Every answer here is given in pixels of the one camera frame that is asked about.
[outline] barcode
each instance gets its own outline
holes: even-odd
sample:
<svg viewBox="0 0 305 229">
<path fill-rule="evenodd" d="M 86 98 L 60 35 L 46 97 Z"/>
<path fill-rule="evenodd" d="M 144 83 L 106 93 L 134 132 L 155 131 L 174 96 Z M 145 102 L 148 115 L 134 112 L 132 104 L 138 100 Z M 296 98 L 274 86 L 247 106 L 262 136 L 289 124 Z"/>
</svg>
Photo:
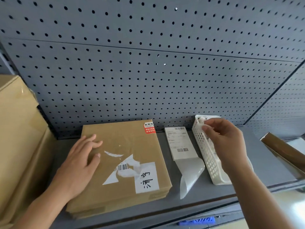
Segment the barcode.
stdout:
<svg viewBox="0 0 305 229">
<path fill-rule="evenodd" d="M 188 150 L 188 148 L 177 149 L 178 152 L 187 152 Z"/>
<path fill-rule="evenodd" d="M 125 170 L 125 169 L 129 169 L 129 167 L 127 166 L 127 164 L 121 164 L 121 165 L 118 165 L 114 171 L 116 170 Z"/>
</svg>

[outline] white plastic basket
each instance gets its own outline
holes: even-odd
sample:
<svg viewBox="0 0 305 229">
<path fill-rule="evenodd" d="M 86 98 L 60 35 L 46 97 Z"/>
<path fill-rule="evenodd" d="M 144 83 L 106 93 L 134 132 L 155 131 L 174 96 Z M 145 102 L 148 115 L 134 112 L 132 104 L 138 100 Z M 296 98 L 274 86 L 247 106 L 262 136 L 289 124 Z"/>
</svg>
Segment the white plastic basket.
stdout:
<svg viewBox="0 0 305 229">
<path fill-rule="evenodd" d="M 211 141 L 210 138 L 208 138 L 205 135 L 205 133 L 201 129 L 203 124 L 199 123 L 198 121 L 200 117 L 204 117 L 205 119 L 208 120 L 211 118 L 220 118 L 220 116 L 196 115 L 195 122 L 192 127 L 192 131 L 196 138 L 197 144 L 200 148 L 201 154 L 203 156 L 204 162 L 211 176 L 213 184 L 214 185 L 232 184 L 229 176 L 222 169 L 221 161 L 219 160 L 215 150 L 212 149 L 214 148 L 213 142 Z"/>
</svg>

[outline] blue plastic object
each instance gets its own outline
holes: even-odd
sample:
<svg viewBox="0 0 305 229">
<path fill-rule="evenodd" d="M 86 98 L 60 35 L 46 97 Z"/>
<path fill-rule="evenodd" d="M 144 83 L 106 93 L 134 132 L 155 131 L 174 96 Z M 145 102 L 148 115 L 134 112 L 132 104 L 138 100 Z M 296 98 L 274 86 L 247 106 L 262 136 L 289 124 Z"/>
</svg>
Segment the blue plastic object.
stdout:
<svg viewBox="0 0 305 229">
<path fill-rule="evenodd" d="M 189 226 L 189 225 L 202 225 L 202 224 L 213 224 L 215 223 L 214 217 L 207 217 L 203 219 L 183 220 L 177 223 L 178 226 Z"/>
</svg>

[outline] red sticker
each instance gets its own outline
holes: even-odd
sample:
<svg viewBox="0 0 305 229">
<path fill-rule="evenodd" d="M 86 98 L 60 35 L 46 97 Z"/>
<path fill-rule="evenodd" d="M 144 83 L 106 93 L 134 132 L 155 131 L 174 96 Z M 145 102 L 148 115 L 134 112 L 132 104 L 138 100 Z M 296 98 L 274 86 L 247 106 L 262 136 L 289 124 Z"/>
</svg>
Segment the red sticker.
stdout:
<svg viewBox="0 0 305 229">
<path fill-rule="evenodd" d="M 152 122 L 145 122 L 144 129 L 146 134 L 156 133 L 155 127 Z"/>
</svg>

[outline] floor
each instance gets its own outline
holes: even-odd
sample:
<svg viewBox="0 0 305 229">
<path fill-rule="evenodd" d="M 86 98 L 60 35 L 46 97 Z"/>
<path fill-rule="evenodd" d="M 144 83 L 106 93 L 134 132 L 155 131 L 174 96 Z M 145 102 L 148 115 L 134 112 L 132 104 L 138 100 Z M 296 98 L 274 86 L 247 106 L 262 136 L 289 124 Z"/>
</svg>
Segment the floor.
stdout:
<svg viewBox="0 0 305 229">
<path fill-rule="evenodd" d="M 305 193 L 296 190 L 284 191 L 274 194 L 278 204 L 292 220 L 296 229 L 305 228 Z M 216 229 L 248 229 L 244 219 L 228 223 L 223 226 L 215 227 Z"/>
</svg>

